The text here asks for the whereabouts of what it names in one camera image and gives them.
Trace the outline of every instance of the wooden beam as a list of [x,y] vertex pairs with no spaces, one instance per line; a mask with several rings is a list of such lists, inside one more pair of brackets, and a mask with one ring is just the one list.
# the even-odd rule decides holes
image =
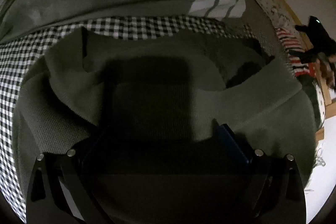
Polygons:
[[324,140],[324,127],[322,127],[319,131],[316,132],[316,142]]
[[325,118],[331,118],[336,116],[336,103],[332,103],[325,107]]

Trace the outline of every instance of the striped towel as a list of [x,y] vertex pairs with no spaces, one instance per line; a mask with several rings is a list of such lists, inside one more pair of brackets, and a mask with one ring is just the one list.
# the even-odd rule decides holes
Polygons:
[[278,28],[276,29],[276,32],[282,46],[288,54],[295,76],[310,75],[311,77],[316,78],[314,63],[302,64],[300,58],[289,54],[290,50],[305,52],[305,48],[302,46],[300,40],[284,28]]

